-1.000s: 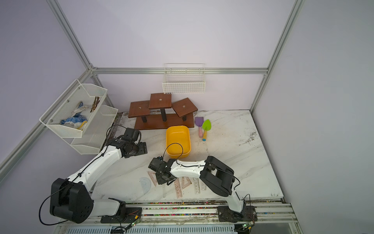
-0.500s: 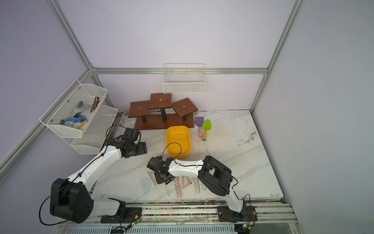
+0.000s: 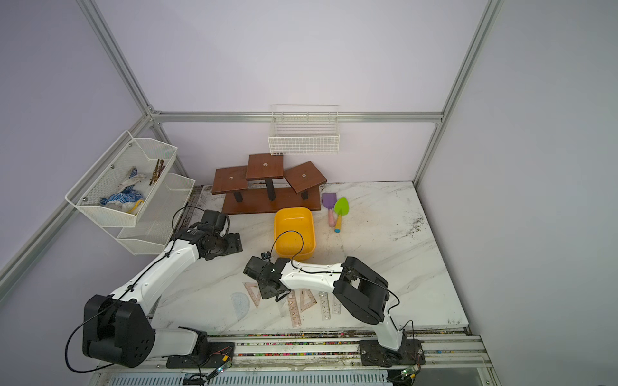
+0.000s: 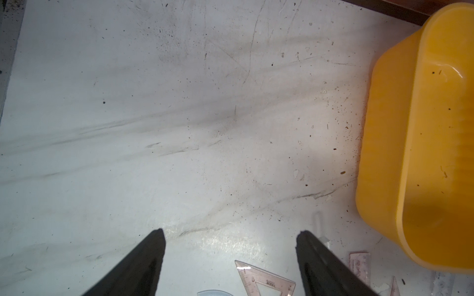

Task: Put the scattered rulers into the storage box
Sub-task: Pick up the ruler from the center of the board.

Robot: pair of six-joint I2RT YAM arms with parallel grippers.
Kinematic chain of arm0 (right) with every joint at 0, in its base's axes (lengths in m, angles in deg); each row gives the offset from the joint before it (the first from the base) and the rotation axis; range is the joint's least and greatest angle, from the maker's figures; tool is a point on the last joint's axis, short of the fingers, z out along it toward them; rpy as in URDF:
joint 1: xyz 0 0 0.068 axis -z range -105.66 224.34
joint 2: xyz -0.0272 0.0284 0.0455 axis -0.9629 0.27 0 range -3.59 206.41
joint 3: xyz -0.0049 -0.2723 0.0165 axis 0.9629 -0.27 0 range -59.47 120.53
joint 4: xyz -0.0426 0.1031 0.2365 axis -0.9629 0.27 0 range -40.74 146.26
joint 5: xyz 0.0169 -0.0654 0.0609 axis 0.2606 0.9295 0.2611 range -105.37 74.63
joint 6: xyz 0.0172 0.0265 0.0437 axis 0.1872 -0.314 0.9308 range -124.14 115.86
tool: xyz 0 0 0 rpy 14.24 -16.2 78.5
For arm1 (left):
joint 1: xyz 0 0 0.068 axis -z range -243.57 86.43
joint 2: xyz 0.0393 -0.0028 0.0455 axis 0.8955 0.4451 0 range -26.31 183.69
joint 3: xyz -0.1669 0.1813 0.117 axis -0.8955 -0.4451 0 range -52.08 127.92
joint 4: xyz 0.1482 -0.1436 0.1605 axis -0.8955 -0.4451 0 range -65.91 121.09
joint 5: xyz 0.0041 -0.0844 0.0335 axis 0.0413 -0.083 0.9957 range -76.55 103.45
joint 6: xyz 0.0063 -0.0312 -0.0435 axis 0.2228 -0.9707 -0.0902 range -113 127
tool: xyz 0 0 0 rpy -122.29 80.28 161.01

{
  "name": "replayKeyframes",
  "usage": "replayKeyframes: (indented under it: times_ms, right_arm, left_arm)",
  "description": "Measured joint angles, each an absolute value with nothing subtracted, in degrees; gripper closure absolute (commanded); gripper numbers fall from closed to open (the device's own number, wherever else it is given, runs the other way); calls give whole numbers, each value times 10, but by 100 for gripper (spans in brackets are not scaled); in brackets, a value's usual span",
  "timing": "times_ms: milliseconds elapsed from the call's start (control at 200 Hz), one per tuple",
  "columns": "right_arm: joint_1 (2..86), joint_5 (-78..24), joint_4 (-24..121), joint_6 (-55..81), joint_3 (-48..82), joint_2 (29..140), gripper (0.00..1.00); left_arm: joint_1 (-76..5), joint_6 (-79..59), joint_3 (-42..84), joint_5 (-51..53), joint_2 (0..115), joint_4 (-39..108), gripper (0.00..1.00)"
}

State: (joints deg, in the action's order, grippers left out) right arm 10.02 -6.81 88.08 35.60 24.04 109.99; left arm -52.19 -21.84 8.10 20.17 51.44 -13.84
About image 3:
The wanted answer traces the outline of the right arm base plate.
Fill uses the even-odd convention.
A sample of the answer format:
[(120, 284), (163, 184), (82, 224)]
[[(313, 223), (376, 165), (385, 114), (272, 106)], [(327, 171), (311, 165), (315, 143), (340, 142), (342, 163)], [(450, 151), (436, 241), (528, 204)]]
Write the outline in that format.
[(381, 346), (376, 340), (359, 342), (360, 360), (364, 366), (391, 368), (426, 364), (422, 343), (418, 339), (404, 339), (397, 351)]

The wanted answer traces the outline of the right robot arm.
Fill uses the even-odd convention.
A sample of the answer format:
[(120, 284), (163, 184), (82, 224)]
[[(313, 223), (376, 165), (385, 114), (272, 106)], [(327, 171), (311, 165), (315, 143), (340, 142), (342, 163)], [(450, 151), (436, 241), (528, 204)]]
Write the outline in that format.
[(264, 300), (279, 300), (299, 289), (332, 294), (352, 317), (373, 328), (384, 350), (397, 355), (404, 352), (405, 334), (390, 314), (389, 300), (396, 295), (383, 276), (356, 257), (333, 265), (307, 264), (283, 257), (275, 262), (251, 257), (244, 274), (256, 281)]

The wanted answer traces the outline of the long pink stencil ruler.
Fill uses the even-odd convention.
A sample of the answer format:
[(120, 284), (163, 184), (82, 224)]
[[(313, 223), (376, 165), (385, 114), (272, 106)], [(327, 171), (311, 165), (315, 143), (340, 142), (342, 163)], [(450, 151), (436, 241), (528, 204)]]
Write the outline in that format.
[(297, 303), (296, 295), (293, 290), (290, 291), (288, 296), (286, 297), (288, 310), (291, 317), (291, 324), (293, 328), (298, 328), (302, 325), (302, 319), (300, 317), (299, 306)]

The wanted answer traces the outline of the yellow plastic storage box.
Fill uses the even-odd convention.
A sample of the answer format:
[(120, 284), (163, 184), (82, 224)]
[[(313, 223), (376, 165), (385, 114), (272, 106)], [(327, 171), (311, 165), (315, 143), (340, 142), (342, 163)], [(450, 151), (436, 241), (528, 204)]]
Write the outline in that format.
[(305, 207), (291, 207), (275, 214), (275, 251), (280, 257), (298, 262), (310, 259), (316, 248), (312, 212)]

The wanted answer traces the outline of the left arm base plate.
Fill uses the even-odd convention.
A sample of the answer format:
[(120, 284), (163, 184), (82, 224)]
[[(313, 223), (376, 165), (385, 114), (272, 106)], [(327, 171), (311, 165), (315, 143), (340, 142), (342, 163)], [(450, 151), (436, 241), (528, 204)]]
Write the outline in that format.
[(166, 368), (198, 369), (220, 368), (232, 360), (235, 344), (232, 342), (205, 343), (189, 355), (172, 355), (167, 358)]

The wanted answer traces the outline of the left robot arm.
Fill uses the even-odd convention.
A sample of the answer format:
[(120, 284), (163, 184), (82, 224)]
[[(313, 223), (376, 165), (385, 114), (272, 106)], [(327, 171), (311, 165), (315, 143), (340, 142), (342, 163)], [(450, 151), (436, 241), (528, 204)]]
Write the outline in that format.
[(204, 332), (187, 327), (156, 330), (148, 319), (164, 291), (188, 267), (242, 251), (239, 233), (230, 230), (228, 215), (205, 210), (201, 220), (175, 228), (164, 250), (125, 285), (86, 302), (82, 352), (103, 368), (136, 368), (150, 358), (197, 355)]

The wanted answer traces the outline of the tall pink set square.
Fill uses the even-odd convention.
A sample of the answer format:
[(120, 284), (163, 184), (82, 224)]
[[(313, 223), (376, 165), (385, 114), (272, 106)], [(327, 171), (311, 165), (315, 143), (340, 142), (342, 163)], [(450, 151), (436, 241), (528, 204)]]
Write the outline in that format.
[(299, 310), (304, 312), (309, 308), (315, 306), (317, 304), (317, 300), (315, 296), (312, 294), (312, 291), (309, 289), (302, 289), (300, 292), (300, 306)]

